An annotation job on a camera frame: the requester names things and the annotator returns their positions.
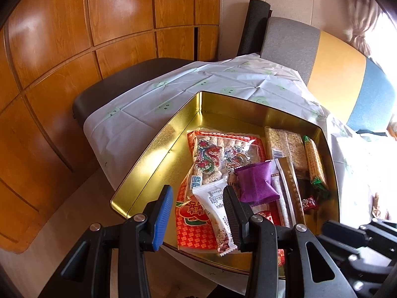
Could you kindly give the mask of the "dark chair seat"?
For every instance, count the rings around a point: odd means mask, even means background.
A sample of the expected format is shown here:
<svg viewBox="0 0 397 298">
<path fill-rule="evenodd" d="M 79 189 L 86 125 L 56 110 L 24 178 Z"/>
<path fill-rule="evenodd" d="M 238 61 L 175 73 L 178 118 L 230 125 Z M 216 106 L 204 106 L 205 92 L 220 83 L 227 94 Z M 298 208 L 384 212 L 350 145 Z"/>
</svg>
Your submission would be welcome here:
<svg viewBox="0 0 397 298">
<path fill-rule="evenodd" d="M 112 74 L 76 97 L 72 107 L 73 117 L 83 128 L 85 120 L 92 113 L 121 94 L 192 62 L 174 58 L 150 59 Z"/>
</svg>

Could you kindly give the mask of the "green cracker pack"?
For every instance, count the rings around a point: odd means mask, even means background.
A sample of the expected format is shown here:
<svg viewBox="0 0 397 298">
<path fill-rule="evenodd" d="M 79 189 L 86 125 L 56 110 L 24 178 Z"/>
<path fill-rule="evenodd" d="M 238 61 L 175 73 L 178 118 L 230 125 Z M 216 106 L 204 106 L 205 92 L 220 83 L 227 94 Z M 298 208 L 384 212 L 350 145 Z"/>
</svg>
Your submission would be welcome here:
<svg viewBox="0 0 397 298">
<path fill-rule="evenodd" d="M 303 136 L 303 144 L 307 158 L 310 183 L 317 189 L 320 197 L 328 199 L 330 196 L 328 182 L 316 144 L 307 135 Z"/>
</svg>

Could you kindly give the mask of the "gold tin box maroon sides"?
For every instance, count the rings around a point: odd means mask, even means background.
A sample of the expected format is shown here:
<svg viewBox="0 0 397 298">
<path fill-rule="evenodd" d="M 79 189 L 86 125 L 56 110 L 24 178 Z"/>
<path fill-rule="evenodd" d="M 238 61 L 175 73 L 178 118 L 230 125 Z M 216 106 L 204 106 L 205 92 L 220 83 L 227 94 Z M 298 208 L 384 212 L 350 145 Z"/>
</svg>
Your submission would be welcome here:
<svg viewBox="0 0 397 298">
<path fill-rule="evenodd" d="M 307 221 L 312 233 L 319 234 L 325 221 L 340 219 L 334 164 L 321 127 L 272 106 L 211 92 L 194 95 L 154 137 L 113 195 L 112 209 L 128 219 L 156 200 L 164 185 L 178 190 L 193 164 L 188 131 L 204 127 L 263 137 L 266 126 L 307 135 L 318 147 L 331 192 Z"/>
</svg>

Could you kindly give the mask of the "wooden cabinet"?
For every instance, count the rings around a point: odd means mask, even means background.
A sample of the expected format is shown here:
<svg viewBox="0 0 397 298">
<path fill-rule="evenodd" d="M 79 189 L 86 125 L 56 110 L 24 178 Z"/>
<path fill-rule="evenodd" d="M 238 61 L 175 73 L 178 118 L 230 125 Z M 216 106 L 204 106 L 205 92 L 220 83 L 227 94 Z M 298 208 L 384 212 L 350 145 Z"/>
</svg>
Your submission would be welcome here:
<svg viewBox="0 0 397 298">
<path fill-rule="evenodd" d="M 1 248 L 20 254 L 97 169 L 76 97 L 156 58 L 217 56 L 221 0 L 5 0 Z"/>
</svg>

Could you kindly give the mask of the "gold and white long packet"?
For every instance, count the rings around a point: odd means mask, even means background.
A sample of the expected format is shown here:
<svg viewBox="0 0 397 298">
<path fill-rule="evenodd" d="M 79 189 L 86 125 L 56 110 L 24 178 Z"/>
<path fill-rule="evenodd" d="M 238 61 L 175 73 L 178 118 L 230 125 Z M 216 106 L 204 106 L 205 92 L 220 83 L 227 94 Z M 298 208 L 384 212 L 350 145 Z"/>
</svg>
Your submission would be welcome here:
<svg viewBox="0 0 397 298">
<path fill-rule="evenodd" d="M 270 184 L 279 195 L 275 204 L 281 226 L 305 225 L 303 204 L 292 160 L 289 157 L 280 157 L 269 160 L 269 163 Z"/>
</svg>

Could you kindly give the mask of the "black rolled mat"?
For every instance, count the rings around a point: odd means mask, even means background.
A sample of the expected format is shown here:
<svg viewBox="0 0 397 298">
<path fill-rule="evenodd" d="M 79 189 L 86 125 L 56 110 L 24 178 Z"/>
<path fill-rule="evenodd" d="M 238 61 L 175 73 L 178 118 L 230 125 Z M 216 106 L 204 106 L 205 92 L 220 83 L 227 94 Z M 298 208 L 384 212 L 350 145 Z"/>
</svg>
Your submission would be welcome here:
<svg viewBox="0 0 397 298">
<path fill-rule="evenodd" d="M 260 53 L 272 10 L 263 0 L 250 0 L 237 56 Z"/>
</svg>

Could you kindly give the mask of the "large red rice-stick snack bag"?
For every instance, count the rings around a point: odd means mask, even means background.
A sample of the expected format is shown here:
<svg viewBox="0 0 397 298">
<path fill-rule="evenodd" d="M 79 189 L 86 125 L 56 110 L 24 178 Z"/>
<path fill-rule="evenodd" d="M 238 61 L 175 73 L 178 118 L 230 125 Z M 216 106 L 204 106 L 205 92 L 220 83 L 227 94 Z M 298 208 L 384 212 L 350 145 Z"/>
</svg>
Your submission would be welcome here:
<svg viewBox="0 0 397 298">
<path fill-rule="evenodd" d="M 265 160 L 260 137 L 209 131 L 187 134 L 193 164 L 176 200 L 176 236 L 179 250 L 218 253 L 237 249 L 223 204 L 223 189 L 238 186 L 235 169 Z"/>
</svg>

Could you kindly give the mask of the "grey yellow blue sofa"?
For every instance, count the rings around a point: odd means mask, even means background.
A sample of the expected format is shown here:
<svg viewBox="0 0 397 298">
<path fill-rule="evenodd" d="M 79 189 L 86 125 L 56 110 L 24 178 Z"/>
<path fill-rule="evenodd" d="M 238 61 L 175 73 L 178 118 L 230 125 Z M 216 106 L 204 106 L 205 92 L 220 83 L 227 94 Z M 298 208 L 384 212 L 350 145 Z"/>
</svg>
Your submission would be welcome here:
<svg viewBox="0 0 397 298">
<path fill-rule="evenodd" d="M 321 105 L 354 131 L 383 133 L 395 88 L 371 59 L 341 39 L 287 18 L 268 19 L 263 59 L 296 70 Z"/>
</svg>

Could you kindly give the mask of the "purple snack packet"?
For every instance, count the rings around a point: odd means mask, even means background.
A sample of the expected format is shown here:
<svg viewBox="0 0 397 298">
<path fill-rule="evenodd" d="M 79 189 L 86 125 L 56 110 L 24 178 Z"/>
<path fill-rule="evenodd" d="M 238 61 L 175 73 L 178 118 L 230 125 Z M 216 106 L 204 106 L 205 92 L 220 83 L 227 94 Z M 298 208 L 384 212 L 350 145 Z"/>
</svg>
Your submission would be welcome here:
<svg viewBox="0 0 397 298">
<path fill-rule="evenodd" d="M 272 168 L 272 161 L 264 161 L 235 169 L 242 202 L 257 206 L 279 200 L 279 193 L 271 186 Z"/>
</svg>

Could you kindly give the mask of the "beige curtain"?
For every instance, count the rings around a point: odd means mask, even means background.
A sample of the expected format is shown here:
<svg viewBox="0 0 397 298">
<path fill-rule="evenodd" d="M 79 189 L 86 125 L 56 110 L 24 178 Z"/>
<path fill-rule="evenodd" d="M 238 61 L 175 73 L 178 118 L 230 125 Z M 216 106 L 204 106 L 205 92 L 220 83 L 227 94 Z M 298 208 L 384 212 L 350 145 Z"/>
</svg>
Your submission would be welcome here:
<svg viewBox="0 0 397 298">
<path fill-rule="evenodd" d="M 347 0 L 347 3 L 352 29 L 349 44 L 367 58 L 374 59 L 366 36 L 374 30 L 382 9 L 375 0 Z"/>
</svg>

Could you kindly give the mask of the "white cloud-print tablecloth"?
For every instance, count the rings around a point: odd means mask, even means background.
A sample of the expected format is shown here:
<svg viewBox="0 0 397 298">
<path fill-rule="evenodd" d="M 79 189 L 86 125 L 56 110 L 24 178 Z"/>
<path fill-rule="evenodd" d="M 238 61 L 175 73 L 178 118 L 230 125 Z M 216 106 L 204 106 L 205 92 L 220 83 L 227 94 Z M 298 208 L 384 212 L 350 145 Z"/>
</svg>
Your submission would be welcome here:
<svg viewBox="0 0 397 298">
<path fill-rule="evenodd" d="M 164 184 L 178 188 L 192 165 L 187 134 L 198 128 L 263 136 L 266 127 L 307 135 L 317 144 L 331 197 L 307 225 L 318 233 L 330 219 L 367 231 L 391 261 L 396 232 L 373 222 L 372 196 L 396 204 L 396 142 L 359 134 L 322 107 L 296 71 L 254 55 L 195 62 L 130 89 L 88 116 L 83 125 L 115 190 L 112 208 L 130 217 Z"/>
</svg>

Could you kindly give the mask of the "white printed snack packet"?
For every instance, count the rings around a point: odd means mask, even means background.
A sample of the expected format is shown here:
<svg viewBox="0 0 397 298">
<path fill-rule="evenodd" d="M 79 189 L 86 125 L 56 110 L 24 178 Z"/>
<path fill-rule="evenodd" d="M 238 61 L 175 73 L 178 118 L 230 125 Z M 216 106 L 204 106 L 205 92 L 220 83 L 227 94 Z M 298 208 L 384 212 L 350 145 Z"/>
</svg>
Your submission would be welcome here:
<svg viewBox="0 0 397 298">
<path fill-rule="evenodd" d="M 210 184 L 193 189 L 193 195 L 200 202 L 211 221 L 217 251 L 224 256 L 237 249 L 233 242 L 228 217 L 223 204 L 223 189 L 228 185 L 226 179 L 220 179 Z"/>
</svg>

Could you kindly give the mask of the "small red candy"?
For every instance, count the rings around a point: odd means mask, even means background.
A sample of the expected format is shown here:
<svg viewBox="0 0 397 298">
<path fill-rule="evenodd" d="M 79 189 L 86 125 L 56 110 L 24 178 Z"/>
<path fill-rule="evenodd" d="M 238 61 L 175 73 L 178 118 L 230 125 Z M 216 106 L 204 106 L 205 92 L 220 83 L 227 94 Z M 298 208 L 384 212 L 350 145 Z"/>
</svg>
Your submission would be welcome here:
<svg viewBox="0 0 397 298">
<path fill-rule="evenodd" d="M 310 211 L 317 211 L 319 209 L 318 203 L 313 196 L 304 198 L 301 203 L 305 214 L 308 214 Z"/>
</svg>

